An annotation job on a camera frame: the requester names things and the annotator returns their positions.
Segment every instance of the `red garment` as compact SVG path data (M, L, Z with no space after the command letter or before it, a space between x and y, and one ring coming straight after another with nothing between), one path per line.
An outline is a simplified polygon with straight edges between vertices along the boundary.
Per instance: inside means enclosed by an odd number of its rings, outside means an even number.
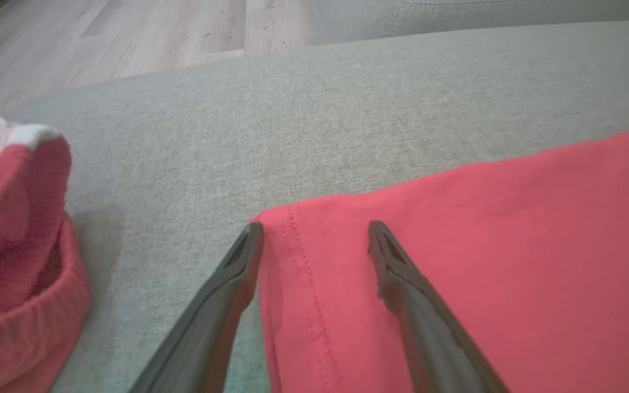
M89 311L63 209L71 164L54 130L0 119L0 393L47 391Z
M272 391L412 391L372 219L513 393L629 391L629 133L256 219Z

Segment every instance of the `crumpled red clothing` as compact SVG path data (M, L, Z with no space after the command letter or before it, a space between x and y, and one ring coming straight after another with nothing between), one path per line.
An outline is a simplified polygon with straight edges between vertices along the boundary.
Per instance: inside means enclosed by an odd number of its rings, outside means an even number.
M47 391L89 311L64 211L71 164L55 130L0 119L0 393Z
M412 391L387 223L513 393L629 391L629 132L262 212L272 391Z

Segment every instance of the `red fabric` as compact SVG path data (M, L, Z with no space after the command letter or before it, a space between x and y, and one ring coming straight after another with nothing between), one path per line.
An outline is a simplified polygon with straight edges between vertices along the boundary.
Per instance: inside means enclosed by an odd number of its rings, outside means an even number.
M412 391L372 219L513 393L629 391L629 133L256 219L272 391Z
M8 127L0 144L16 131ZM0 392L47 391L89 310L63 209L71 164L60 136L0 151Z

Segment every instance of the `gray fabric surface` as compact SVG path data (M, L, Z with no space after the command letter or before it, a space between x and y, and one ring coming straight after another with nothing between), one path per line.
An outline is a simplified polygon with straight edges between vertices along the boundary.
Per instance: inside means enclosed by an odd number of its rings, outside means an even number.
M629 20L629 0L317 0L323 43L414 33Z
M629 22L409 35L70 90L11 120L72 145L93 306L53 391L126 391L262 209L629 130ZM267 390L258 307L227 391Z

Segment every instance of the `light wood floor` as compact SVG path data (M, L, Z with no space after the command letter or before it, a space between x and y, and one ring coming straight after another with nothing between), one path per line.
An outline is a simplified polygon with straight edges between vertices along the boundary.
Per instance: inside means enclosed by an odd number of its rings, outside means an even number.
M70 87L317 45L310 1L10 0L0 115Z

